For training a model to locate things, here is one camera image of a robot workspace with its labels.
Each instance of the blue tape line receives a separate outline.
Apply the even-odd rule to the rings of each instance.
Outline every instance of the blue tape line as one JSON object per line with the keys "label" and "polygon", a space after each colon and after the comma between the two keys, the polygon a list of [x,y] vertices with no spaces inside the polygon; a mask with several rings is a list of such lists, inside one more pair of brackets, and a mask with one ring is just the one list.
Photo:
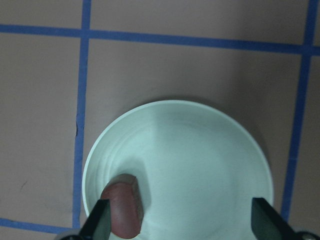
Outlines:
{"label": "blue tape line", "polygon": [[287,163],[285,184],[282,197],[281,216],[288,221],[290,215],[291,201],[294,190],[296,168],[298,163],[299,146],[304,120],[309,68],[311,57],[303,55],[300,67],[300,79],[295,102],[295,113],[292,127],[292,136],[289,150],[289,159]]}
{"label": "blue tape line", "polygon": [[0,218],[0,226],[7,227],[7,228],[50,233],[50,234],[59,234],[71,229],[71,228],[60,227],[60,226],[50,226],[50,225],[29,223],[29,222],[23,222],[23,221],[13,221],[5,218]]}
{"label": "blue tape line", "polygon": [[[82,3],[83,29],[90,26],[91,1],[84,0]],[[82,184],[82,162],[85,135],[85,111],[86,111],[86,89],[88,74],[89,38],[85,35],[80,40],[79,73],[78,73],[78,95],[76,127],[77,134],[74,144],[74,166],[73,166],[73,198],[72,198],[72,227],[80,227],[81,213],[81,184]]]}
{"label": "blue tape line", "polygon": [[74,28],[4,25],[4,24],[0,24],[0,33],[30,34],[30,35],[59,36],[59,37],[73,37],[73,38],[79,38],[81,36],[81,30],[74,29]]}
{"label": "blue tape line", "polygon": [[319,0],[309,0],[303,42],[305,45],[311,46],[314,43],[318,4]]}
{"label": "blue tape line", "polygon": [[182,45],[182,46],[194,46],[194,47],[223,48],[223,49],[260,51],[260,52],[271,52],[271,53],[285,53],[285,54],[299,54],[299,55],[306,54],[306,55],[312,55],[312,56],[320,56],[319,46],[231,40],[231,39],[219,39],[219,38],[208,38],[208,37],[162,35],[162,34],[138,33],[138,32],[89,30],[88,29],[90,24],[89,21],[86,20],[82,22],[82,24],[83,24],[82,27],[84,27],[83,29],[0,24],[0,33],[31,34],[31,35],[33,34],[33,35],[73,37],[73,38],[87,37],[90,39],[101,39],[101,40],[115,40],[115,41],[138,42],[138,43]]}
{"label": "blue tape line", "polygon": [[[310,0],[308,5],[308,13],[306,19],[306,27],[304,33],[304,45],[306,47],[313,44],[315,34],[315,26],[317,21],[318,0]],[[303,128],[305,104],[308,89],[309,71],[311,63],[310,52],[305,52],[301,57],[300,76],[295,102],[295,113],[292,126],[291,143],[289,150],[289,158],[286,169],[284,190],[282,196],[281,215],[288,221],[290,216],[290,208],[294,190],[296,169],[299,156],[299,146],[301,133]]]}
{"label": "blue tape line", "polygon": [[304,48],[301,45],[229,40],[207,37],[175,36],[149,33],[121,32],[121,31],[102,31],[90,30],[91,39],[116,40],[153,44],[169,44],[211,48],[225,48],[236,50],[276,52],[287,54],[301,54]]}

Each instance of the blue tape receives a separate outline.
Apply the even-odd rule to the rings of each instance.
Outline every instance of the blue tape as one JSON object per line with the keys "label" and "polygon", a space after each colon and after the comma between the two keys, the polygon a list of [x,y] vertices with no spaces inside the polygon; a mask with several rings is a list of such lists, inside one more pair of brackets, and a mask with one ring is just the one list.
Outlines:
{"label": "blue tape", "polygon": [[301,59],[300,67],[300,79],[298,83],[298,90],[295,102],[295,113],[292,127],[291,143],[289,149],[289,159],[287,163],[281,216],[288,221],[290,215],[291,201],[294,190],[296,168],[298,163],[299,146],[301,140],[301,133],[304,120],[309,68],[310,68],[311,57],[303,55]]}
{"label": "blue tape", "polygon": [[44,27],[44,26],[23,26],[23,25],[3,25],[0,24],[0,33],[14,33],[14,34],[31,34],[57,37],[73,37],[73,38],[89,38],[101,40],[115,40],[138,43],[153,43],[166,45],[182,45],[194,47],[208,47],[208,48],[223,48],[271,53],[284,54],[304,54],[312,56],[320,56],[320,47],[311,45],[296,45],[285,43],[271,43],[259,41],[244,41],[219,39],[208,37],[192,37],[192,36],[178,36],[178,35],[162,35],[151,33],[138,32],[123,32],[123,31],[107,31],[107,30],[90,30],[90,17],[87,14],[83,15],[86,21],[83,21],[82,29],[73,28],[58,28],[58,27]]}
{"label": "blue tape", "polygon": [[[84,0],[82,3],[82,29],[90,27],[91,1]],[[85,111],[86,111],[86,89],[88,74],[88,54],[89,38],[86,35],[81,36],[79,72],[78,72],[78,95],[76,112],[76,129],[74,144],[74,166],[73,166],[73,198],[72,198],[72,227],[80,227],[81,213],[81,185],[82,185],[82,162],[84,151],[85,135]]]}
{"label": "blue tape", "polygon": [[[306,49],[313,44],[315,34],[315,26],[317,21],[317,10],[319,0],[310,0],[308,5],[308,13],[306,19],[306,27],[304,33],[304,46]],[[289,158],[286,169],[284,190],[282,196],[281,215],[288,221],[290,216],[290,208],[292,203],[292,196],[294,190],[296,169],[299,157],[299,147],[301,140],[301,133],[303,128],[303,120],[305,113],[309,71],[311,63],[312,52],[310,49],[304,52],[301,57],[300,76],[297,89],[297,96],[295,102],[295,113],[292,126],[292,135],[290,142]]]}
{"label": "blue tape", "polygon": [[79,38],[81,36],[81,29],[0,24],[0,33]]}
{"label": "blue tape", "polygon": [[275,52],[275,53],[287,53],[287,54],[301,54],[304,51],[304,48],[301,45],[294,45],[294,44],[229,40],[229,39],[207,38],[207,37],[135,33],[135,32],[121,32],[121,31],[90,30],[89,37],[91,39],[102,39],[102,40],[211,47],[211,48]]}
{"label": "blue tape", "polygon": [[71,229],[67,227],[50,226],[50,225],[29,223],[29,222],[23,222],[23,221],[13,221],[5,218],[0,218],[0,226],[7,227],[7,228],[50,233],[50,234],[59,234]]}

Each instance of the tan floor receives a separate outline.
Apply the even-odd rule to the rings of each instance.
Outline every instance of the tan floor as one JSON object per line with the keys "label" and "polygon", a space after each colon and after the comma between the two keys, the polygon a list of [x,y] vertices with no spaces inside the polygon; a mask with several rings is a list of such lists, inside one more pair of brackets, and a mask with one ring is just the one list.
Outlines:
{"label": "tan floor", "polygon": [[[95,0],[90,28],[301,45],[307,10],[307,0]],[[80,0],[0,3],[0,25],[79,29],[81,21]],[[80,38],[0,31],[0,43],[0,218],[71,228]],[[99,134],[126,111],[156,100],[201,102],[235,118],[260,144],[280,211],[300,64],[299,54],[90,39],[83,165]],[[289,218],[318,234],[319,69],[313,56]],[[9,227],[0,235],[55,236]]]}

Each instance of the white bowl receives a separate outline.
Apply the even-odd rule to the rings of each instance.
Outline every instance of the white bowl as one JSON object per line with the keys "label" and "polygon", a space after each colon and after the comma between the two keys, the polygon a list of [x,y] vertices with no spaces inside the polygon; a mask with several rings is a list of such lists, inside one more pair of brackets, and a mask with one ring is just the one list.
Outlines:
{"label": "white bowl", "polygon": [[270,169],[252,136],[191,101],[136,107],[102,132],[84,167],[87,216],[122,173],[138,179],[144,218],[137,240],[254,240],[252,197],[273,202]]}

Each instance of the blue painter's tape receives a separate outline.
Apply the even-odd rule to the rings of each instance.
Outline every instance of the blue painter's tape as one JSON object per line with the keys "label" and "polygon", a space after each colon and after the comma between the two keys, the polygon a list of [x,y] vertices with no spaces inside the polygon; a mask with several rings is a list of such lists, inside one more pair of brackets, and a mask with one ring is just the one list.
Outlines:
{"label": "blue painter's tape", "polygon": [[121,31],[102,31],[90,30],[89,37],[92,39],[141,42],[153,44],[170,44],[170,45],[185,45],[197,47],[225,48],[236,50],[263,51],[287,54],[301,54],[304,50],[301,45],[229,40],[219,38],[206,37],[191,37],[191,36],[175,36],[161,35],[136,32],[121,32]]}
{"label": "blue painter's tape", "polygon": [[309,0],[308,14],[306,18],[305,31],[304,31],[305,45],[311,46],[314,43],[318,5],[319,5],[319,0]]}
{"label": "blue painter's tape", "polygon": [[295,102],[295,113],[292,127],[291,143],[289,150],[289,159],[287,163],[284,190],[282,196],[281,215],[288,221],[294,190],[296,169],[299,157],[299,147],[303,128],[305,104],[308,89],[309,71],[311,63],[312,47],[315,35],[315,26],[317,21],[317,10],[319,0],[309,0],[306,26],[304,32],[304,51],[301,57],[300,76]]}
{"label": "blue painter's tape", "polygon": [[281,215],[288,221],[290,215],[291,201],[294,190],[294,182],[296,175],[296,168],[298,163],[298,154],[300,139],[303,127],[306,96],[308,89],[309,79],[309,68],[310,68],[311,57],[302,56],[301,67],[300,67],[300,79],[298,83],[298,90],[295,102],[295,114],[292,127],[292,136],[289,150],[289,159],[286,169],[286,177],[282,198]]}
{"label": "blue painter's tape", "polygon": [[82,2],[82,20],[81,29],[90,28],[90,17],[91,17],[91,0],[83,0]]}
{"label": "blue painter's tape", "polygon": [[67,228],[67,227],[35,224],[35,223],[29,223],[29,222],[23,222],[23,221],[12,221],[12,220],[5,219],[5,218],[0,218],[0,226],[7,227],[7,228],[15,228],[15,229],[50,233],[50,234],[59,234],[59,233],[62,233],[62,232],[65,232],[65,231],[68,231],[71,229],[71,228]]}
{"label": "blue painter's tape", "polygon": [[3,25],[0,24],[0,33],[30,34],[57,37],[89,38],[101,40],[115,40],[126,42],[153,43],[166,45],[183,45],[194,47],[223,48],[247,51],[260,51],[285,54],[304,54],[310,56],[320,56],[320,47],[310,45],[296,45],[285,43],[270,43],[258,41],[243,41],[231,39],[219,39],[208,37],[191,37],[178,35],[162,35],[138,32],[122,32],[107,30],[89,30],[90,17],[84,11],[83,29],[43,27],[43,26],[23,26],[23,25]]}
{"label": "blue painter's tape", "polygon": [[4,25],[4,24],[0,24],[0,33],[59,36],[59,37],[72,37],[72,38],[79,38],[81,36],[81,30],[74,29],[74,28]]}
{"label": "blue painter's tape", "polygon": [[[91,1],[83,0],[82,3],[82,31],[90,27]],[[80,227],[81,213],[81,185],[82,185],[82,162],[84,151],[85,135],[85,112],[86,112],[86,89],[88,74],[88,54],[89,38],[86,34],[81,35],[79,72],[78,72],[78,95],[77,95],[77,112],[76,127],[77,134],[74,144],[74,165],[73,165],[73,197],[72,197],[72,227]]]}

